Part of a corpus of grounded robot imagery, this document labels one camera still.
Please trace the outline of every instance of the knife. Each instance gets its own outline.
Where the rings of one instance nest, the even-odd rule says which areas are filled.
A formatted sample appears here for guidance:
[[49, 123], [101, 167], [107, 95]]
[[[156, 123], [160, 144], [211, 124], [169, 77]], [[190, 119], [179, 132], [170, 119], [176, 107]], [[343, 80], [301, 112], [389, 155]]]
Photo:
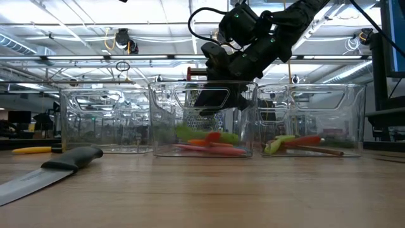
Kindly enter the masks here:
[[102, 156], [102, 150], [90, 146], [71, 149], [61, 156], [43, 163], [40, 169], [0, 185], [0, 206], [75, 174], [93, 159]]

